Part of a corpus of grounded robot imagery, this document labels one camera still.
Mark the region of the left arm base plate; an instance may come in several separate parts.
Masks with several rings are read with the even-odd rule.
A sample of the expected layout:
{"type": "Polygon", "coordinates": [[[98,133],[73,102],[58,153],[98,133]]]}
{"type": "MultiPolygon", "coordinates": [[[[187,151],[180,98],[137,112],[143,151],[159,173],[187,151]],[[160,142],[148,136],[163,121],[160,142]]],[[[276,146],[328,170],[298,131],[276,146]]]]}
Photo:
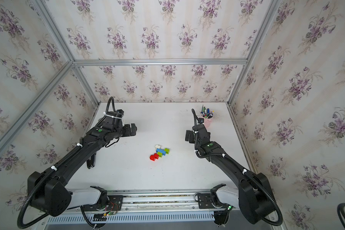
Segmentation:
{"type": "Polygon", "coordinates": [[[122,195],[108,195],[101,197],[96,204],[85,205],[83,210],[85,212],[104,212],[110,214],[116,214],[122,208],[124,196],[122,195]]]}

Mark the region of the red lego brick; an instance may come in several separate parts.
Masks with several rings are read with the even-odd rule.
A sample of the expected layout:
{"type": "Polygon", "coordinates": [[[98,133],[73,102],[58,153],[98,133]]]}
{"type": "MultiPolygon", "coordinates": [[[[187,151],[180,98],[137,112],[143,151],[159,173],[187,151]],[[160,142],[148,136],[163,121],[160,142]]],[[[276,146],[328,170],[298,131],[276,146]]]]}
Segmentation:
{"type": "Polygon", "coordinates": [[[157,154],[157,153],[152,154],[152,155],[149,157],[149,159],[150,159],[151,161],[156,161],[156,160],[158,160],[159,158],[160,158],[160,156],[159,156],[159,154],[157,154]]]}

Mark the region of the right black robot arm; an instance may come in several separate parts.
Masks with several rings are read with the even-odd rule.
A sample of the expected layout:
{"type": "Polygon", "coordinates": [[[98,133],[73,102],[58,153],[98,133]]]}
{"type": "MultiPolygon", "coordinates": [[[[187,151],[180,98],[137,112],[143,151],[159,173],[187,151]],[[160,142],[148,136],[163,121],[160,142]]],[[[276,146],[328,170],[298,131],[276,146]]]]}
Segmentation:
{"type": "Polygon", "coordinates": [[[254,173],[235,161],[217,142],[211,141],[204,119],[194,116],[194,125],[186,131],[185,140],[194,145],[195,154],[221,169],[235,184],[231,188],[220,184],[210,190],[209,200],[213,207],[239,209],[251,224],[264,221],[272,226],[281,226],[283,215],[273,195],[267,177],[254,173]]]}

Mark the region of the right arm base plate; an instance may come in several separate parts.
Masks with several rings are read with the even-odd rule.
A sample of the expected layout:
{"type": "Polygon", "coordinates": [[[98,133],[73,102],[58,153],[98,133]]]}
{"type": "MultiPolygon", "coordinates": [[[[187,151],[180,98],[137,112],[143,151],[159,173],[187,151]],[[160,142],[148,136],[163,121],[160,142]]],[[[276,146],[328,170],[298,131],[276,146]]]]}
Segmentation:
{"type": "Polygon", "coordinates": [[[210,193],[196,193],[194,199],[198,203],[199,209],[228,209],[230,206],[219,202],[210,193]]]}

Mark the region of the blue lego brick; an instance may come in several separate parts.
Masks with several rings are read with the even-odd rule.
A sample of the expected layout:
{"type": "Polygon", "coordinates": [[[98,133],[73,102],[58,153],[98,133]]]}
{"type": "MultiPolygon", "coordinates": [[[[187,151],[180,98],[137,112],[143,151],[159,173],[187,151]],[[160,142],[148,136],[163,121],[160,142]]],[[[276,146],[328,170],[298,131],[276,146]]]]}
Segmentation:
{"type": "Polygon", "coordinates": [[[157,152],[161,152],[161,153],[163,154],[163,156],[165,156],[165,155],[166,155],[166,153],[165,153],[164,149],[156,149],[156,153],[157,153],[157,152]]]}

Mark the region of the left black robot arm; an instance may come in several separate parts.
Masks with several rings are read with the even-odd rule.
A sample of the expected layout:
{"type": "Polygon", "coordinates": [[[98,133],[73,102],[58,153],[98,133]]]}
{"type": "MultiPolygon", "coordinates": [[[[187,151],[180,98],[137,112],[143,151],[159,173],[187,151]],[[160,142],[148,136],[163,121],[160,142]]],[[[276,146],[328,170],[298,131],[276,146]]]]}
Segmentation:
{"type": "Polygon", "coordinates": [[[123,110],[106,111],[98,123],[80,138],[79,143],[57,163],[42,173],[34,172],[27,179],[27,199],[18,219],[19,229],[28,228],[47,216],[56,217],[68,209],[107,205],[107,192],[98,186],[68,190],[66,185],[80,167],[100,149],[112,145],[112,140],[133,137],[137,133],[134,123],[124,124],[123,110]]]}

